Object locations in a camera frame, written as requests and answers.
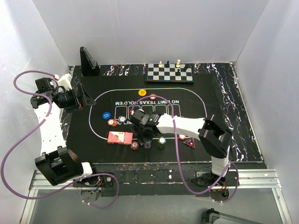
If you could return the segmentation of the black poker table mat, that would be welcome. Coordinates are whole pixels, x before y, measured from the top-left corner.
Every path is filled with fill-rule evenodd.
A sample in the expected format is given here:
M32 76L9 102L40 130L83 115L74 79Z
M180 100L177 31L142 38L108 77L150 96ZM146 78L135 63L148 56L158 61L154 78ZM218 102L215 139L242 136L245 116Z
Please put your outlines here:
M221 109L222 100L215 73L200 72L194 76L191 86L148 86L145 83L144 65L130 65L126 76L120 75L120 67L104 66L100 75L82 76L81 67L75 66L71 83L82 83L96 105L65 113L62 116L63 137L67 147L76 153L82 161L92 163L143 163L143 162L204 162L211 159L199 140L191 148L176 140L173 134L167 134L164 148L157 147L157 138L151 148L131 149L129 145L109 144L109 131L129 132L129 121L112 127L102 118L104 112L110 112L111 118L128 116L130 110L142 109L147 114L164 112L186 118L205 118L214 115L224 121ZM147 94L139 96L144 89ZM150 94L156 99L150 100Z

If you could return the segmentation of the red chips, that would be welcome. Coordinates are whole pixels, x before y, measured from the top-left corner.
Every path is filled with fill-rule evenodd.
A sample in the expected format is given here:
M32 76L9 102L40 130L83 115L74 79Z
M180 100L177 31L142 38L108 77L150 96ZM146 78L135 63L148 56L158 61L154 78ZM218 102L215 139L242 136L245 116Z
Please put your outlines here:
M149 99L150 100L155 100L156 99L156 95L155 94L150 94Z
M115 119L109 119L107 121L107 123L108 123L109 126L116 126L118 124L118 121L115 120Z
M186 136L185 136L185 135L182 135L182 134L179 134L179 135L178 135L178 138L179 138L180 140L184 140L184 139L186 139Z

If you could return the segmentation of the blue small blind button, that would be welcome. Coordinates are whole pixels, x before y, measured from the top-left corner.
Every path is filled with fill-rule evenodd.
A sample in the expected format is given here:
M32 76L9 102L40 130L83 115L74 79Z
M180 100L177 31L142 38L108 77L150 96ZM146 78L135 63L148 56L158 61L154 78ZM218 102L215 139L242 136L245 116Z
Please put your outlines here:
M102 118L105 119L105 120L108 120L111 118L111 113L110 112L104 112L102 114Z

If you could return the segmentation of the green poker chip stack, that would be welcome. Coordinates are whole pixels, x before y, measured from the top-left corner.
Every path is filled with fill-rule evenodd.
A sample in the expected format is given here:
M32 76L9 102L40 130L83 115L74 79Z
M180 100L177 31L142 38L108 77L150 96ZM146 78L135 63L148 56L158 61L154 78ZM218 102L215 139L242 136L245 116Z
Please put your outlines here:
M166 138L165 137L159 137L158 140L157 140L157 147L158 148L164 148L166 144Z

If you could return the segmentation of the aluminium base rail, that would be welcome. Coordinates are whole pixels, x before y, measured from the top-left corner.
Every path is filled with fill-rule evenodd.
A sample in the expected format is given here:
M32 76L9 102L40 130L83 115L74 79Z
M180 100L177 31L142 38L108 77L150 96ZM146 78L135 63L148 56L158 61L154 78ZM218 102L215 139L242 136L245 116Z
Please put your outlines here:
M262 189L262 188L281 188L280 181L273 169L239 169L238 175L235 169L230 169L228 174L229 188L232 189L239 181L239 188L244 189ZM159 170L121 170L115 172L114 176L120 184L182 184L179 172L177 170L159 169ZM59 189L72 180L53 186L38 171L33 174L30 183L30 189Z

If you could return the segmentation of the blue poker chip stack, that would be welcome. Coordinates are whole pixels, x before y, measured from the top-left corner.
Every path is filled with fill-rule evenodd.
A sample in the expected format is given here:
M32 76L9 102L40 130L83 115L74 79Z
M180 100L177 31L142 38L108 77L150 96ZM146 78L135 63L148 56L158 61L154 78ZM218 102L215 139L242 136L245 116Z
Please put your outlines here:
M149 148L151 148L151 145L152 145L152 140L148 140L148 141L145 141L143 147L146 149L149 149Z

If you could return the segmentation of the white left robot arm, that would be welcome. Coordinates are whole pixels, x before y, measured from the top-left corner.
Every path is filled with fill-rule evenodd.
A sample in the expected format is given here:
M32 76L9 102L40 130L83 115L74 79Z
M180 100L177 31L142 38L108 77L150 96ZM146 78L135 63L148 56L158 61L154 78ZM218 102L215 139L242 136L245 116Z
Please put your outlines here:
M30 102L41 123L42 147L35 164L53 186L79 177L93 187L99 183L99 174L92 171L90 163L82 162L67 148L60 125L60 111L74 112L96 103L82 84L74 90L70 79L70 74L66 73L61 77L55 75L54 78L36 80L37 92Z

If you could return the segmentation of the white chess piece right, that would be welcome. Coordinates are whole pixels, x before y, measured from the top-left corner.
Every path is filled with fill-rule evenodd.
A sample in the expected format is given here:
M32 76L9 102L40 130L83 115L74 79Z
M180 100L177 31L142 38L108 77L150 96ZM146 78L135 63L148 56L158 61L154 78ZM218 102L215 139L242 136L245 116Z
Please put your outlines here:
M177 64L176 64L176 67L177 67L177 68L180 68L180 62L181 62L181 61L178 59L178 60L177 60Z

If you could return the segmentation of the black case corner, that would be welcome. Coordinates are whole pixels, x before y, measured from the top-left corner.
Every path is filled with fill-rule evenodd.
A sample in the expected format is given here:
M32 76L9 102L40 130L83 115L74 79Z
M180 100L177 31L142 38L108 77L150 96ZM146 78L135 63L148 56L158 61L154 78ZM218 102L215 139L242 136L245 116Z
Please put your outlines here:
M202 224L258 224L259 222L232 216L210 208L202 214Z

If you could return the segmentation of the red playing card box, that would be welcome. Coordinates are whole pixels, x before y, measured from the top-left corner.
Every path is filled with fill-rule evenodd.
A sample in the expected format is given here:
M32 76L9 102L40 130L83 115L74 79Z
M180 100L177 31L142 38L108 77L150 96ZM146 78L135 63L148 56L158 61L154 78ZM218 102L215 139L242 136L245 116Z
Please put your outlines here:
M109 144L123 144L125 142L125 132L109 131L107 142Z

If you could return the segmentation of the black white chessboard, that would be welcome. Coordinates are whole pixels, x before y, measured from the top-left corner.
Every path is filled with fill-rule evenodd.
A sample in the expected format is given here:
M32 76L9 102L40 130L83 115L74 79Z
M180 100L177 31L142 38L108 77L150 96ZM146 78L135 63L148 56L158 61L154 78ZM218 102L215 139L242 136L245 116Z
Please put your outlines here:
M176 67L176 63L170 63L170 67L166 68L163 64L159 68L158 63L149 63L148 71L145 74L145 83L148 85L193 85L194 75L192 66L188 65L188 69L184 70L185 64L181 64L180 68Z

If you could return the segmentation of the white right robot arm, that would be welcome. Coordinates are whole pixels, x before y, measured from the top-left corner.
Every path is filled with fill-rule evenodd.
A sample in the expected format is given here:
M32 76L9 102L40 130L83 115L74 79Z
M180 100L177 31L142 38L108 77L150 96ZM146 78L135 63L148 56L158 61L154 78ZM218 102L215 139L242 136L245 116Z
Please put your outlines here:
M158 134L185 135L199 140L212 159L212 182L219 186L227 182L228 174L224 169L228 165L233 134L214 115L192 119L161 112L149 115L143 110L136 110L129 121L133 124L131 130L141 145Z

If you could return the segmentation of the black card dealer shoe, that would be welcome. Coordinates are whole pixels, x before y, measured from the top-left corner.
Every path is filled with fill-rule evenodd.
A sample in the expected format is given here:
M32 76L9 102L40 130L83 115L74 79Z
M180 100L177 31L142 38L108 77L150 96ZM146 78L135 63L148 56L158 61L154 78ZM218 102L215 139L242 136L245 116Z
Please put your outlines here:
M87 51L86 47L80 47L81 71L84 77L100 75L100 66Z

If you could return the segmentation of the black triangular all-in marker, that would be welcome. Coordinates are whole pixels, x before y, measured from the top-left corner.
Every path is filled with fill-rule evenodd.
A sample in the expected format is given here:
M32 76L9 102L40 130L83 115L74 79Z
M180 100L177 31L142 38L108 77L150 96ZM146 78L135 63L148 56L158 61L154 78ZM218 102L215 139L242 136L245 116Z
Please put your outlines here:
M194 138L188 138L183 143L191 148L195 148Z

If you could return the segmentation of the red poker chip stack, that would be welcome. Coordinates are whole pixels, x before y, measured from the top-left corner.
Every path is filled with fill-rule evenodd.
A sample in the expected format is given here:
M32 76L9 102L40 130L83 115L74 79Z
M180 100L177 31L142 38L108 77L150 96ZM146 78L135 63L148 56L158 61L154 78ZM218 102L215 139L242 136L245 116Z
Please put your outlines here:
M137 150L139 148L139 142L138 141L133 141L131 143L131 149Z

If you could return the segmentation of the blue chips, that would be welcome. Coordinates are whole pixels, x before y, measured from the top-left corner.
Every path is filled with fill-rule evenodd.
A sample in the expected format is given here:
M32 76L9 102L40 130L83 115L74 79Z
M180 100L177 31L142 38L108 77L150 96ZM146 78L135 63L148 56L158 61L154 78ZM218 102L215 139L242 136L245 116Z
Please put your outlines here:
M120 116L120 117L118 118L118 121L121 122L121 123L123 123L123 122L126 121L126 117L125 117L125 116Z

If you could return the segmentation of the yellow big blind button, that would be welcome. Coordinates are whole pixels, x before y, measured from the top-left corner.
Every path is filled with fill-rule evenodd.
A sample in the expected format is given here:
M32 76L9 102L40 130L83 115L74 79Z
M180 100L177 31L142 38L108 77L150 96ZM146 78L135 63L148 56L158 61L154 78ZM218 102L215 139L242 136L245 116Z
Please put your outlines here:
M145 96L147 94L147 92L146 92L146 90L141 89L141 90L138 91L138 94L139 94L139 96L143 97L143 96Z

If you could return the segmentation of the red-backed playing card deck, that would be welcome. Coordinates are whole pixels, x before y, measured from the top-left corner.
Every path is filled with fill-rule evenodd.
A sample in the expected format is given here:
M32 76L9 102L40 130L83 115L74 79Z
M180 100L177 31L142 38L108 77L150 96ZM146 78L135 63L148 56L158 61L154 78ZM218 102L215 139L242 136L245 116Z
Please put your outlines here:
M118 144L130 145L132 143L133 133L131 132L119 132Z

